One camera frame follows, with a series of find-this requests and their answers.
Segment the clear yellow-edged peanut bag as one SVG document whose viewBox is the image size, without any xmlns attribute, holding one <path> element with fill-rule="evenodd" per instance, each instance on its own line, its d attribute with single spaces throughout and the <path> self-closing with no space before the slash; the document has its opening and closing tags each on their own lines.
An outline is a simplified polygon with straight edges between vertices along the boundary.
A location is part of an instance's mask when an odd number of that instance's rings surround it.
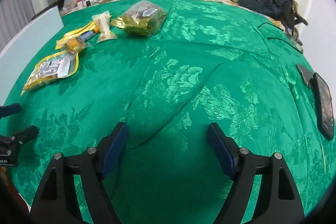
<svg viewBox="0 0 336 224">
<path fill-rule="evenodd" d="M 29 90 L 72 76 L 78 67 L 78 52 L 65 50 L 44 57 L 35 65 L 29 75 L 21 91 L 21 96 Z"/>
</svg>

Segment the orange corn sausage packet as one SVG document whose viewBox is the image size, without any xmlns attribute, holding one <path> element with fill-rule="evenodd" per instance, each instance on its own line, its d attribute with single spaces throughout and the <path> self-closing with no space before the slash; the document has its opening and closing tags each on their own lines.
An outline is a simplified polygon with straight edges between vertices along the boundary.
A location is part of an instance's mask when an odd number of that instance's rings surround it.
<svg viewBox="0 0 336 224">
<path fill-rule="evenodd" d="M 69 51 L 73 54 L 79 53 L 82 50 L 91 47 L 91 43 L 82 41 L 77 38 L 68 39 L 62 46 L 61 49 Z"/>
</svg>

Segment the plain yellow snack pouch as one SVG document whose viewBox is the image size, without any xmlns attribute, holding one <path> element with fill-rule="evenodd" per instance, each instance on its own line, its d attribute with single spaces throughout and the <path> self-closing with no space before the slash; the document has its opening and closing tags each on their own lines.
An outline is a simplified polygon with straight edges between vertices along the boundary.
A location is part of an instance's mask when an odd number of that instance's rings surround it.
<svg viewBox="0 0 336 224">
<path fill-rule="evenodd" d="M 94 23 L 94 21 L 89 22 L 84 27 L 78 28 L 76 30 L 73 30 L 73 31 L 70 31 L 64 34 L 61 39 L 56 41 L 55 49 L 59 50 L 63 46 L 63 44 L 65 44 L 69 39 L 76 38 L 88 31 L 93 31 L 95 34 L 99 33 L 99 30 L 96 27 L 96 24 Z"/>
</svg>

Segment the orange blue sausage stick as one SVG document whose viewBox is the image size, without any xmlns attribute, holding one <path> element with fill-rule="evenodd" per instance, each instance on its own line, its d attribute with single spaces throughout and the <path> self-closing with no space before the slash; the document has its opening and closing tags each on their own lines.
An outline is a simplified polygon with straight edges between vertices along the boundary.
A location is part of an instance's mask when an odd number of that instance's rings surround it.
<svg viewBox="0 0 336 224">
<path fill-rule="evenodd" d="M 94 36 L 96 36 L 99 32 L 100 32 L 99 29 L 96 27 L 96 28 L 94 28 L 90 31 L 86 31 L 86 32 L 82 33 L 79 36 L 79 39 L 82 42 L 86 42 L 86 41 L 90 40 L 91 38 L 93 38 Z"/>
</svg>

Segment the clear beige biscuit packet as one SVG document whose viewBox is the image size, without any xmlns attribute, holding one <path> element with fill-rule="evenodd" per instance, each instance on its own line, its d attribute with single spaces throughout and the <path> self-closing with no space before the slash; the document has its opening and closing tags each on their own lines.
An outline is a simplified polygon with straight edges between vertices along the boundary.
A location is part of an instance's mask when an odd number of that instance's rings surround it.
<svg viewBox="0 0 336 224">
<path fill-rule="evenodd" d="M 110 30 L 110 12 L 106 11 L 102 14 L 92 16 L 92 20 L 98 28 L 100 35 L 97 43 L 105 42 L 107 40 L 117 39 L 117 35 Z"/>
</svg>

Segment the white storage box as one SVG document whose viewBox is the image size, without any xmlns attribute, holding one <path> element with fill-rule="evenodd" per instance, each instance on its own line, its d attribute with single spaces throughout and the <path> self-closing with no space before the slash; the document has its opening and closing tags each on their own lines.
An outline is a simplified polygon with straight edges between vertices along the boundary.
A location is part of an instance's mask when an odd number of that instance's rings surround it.
<svg viewBox="0 0 336 224">
<path fill-rule="evenodd" d="M 35 18 L 18 32 L 1 51 L 1 105 L 31 59 L 62 28 L 63 21 L 55 6 Z"/>
</svg>

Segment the black smartphone lit screen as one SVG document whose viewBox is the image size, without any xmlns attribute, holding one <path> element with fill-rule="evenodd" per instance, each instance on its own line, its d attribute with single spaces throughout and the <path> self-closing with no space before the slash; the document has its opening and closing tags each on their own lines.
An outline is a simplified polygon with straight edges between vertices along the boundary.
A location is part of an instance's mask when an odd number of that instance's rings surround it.
<svg viewBox="0 0 336 224">
<path fill-rule="evenodd" d="M 315 103 L 317 106 L 318 129 L 328 140 L 334 139 L 334 116 L 332 98 L 328 84 L 315 72 L 313 75 Z"/>
</svg>

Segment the white charger on sofa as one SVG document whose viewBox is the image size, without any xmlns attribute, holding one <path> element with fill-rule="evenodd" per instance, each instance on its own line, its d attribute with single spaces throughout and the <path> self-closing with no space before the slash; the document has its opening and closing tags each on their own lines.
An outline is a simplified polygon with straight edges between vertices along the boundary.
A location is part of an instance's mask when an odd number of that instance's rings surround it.
<svg viewBox="0 0 336 224">
<path fill-rule="evenodd" d="M 83 2 L 83 6 L 84 7 L 89 7 L 89 6 L 94 5 L 96 2 L 97 2 L 97 0 L 86 0 L 86 1 Z"/>
</svg>

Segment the green floral tablecloth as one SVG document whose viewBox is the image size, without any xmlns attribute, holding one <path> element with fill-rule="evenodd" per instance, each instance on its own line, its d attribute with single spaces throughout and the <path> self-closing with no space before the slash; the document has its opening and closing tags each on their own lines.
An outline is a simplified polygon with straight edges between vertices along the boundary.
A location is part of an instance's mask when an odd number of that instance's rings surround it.
<svg viewBox="0 0 336 224">
<path fill-rule="evenodd" d="M 216 122 L 239 146 L 283 155 L 310 211 L 335 176 L 335 141 L 317 127 L 313 92 L 296 64 L 308 67 L 281 31 L 209 35 L 161 30 L 152 37 L 115 29 L 117 39 L 79 54 L 77 72 L 25 92 L 34 66 L 55 53 L 64 28 L 31 59 L 6 102 L 22 111 L 1 120 L 1 133 L 39 128 L 9 169 L 32 203 L 52 156 L 84 152 L 119 121 L 129 137 L 120 164 L 104 180 L 122 223 L 212 223 L 231 187 L 206 139 Z"/>
</svg>

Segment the gold green snack bag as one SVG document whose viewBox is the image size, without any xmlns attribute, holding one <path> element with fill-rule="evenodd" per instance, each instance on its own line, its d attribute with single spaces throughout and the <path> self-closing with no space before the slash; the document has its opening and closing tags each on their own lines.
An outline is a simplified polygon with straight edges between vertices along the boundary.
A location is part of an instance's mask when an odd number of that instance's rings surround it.
<svg viewBox="0 0 336 224">
<path fill-rule="evenodd" d="M 168 12 L 150 1 L 140 1 L 111 20 L 110 25 L 128 34 L 154 36 L 162 27 Z"/>
</svg>

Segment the black jacket pile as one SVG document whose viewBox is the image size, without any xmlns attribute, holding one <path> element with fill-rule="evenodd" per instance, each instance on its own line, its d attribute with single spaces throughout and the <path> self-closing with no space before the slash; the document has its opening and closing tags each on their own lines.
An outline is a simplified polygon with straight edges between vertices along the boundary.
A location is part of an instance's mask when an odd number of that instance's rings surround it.
<svg viewBox="0 0 336 224">
<path fill-rule="evenodd" d="M 297 32 L 295 28 L 298 24 L 308 26 L 308 22 L 298 11 L 296 0 L 240 0 L 239 6 L 268 16 L 276 21 L 280 21 L 285 30 L 291 30 L 290 34 Z"/>
</svg>

